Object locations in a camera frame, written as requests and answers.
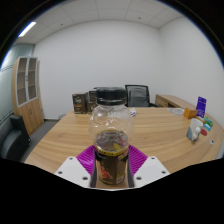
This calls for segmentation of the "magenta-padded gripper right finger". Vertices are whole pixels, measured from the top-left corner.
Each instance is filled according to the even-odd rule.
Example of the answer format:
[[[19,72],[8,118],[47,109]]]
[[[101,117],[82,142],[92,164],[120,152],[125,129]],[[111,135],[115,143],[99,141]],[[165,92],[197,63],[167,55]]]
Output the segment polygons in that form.
[[[148,157],[132,145],[129,146],[127,172],[130,188],[140,188],[169,175],[156,156]]]

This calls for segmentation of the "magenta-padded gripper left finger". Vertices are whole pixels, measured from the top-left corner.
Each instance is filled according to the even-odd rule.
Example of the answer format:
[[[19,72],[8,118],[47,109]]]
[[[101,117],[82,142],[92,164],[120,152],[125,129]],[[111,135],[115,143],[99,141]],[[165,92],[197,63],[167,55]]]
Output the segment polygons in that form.
[[[69,156],[55,174],[81,187],[95,188],[97,182],[95,147],[89,146],[77,157]]]

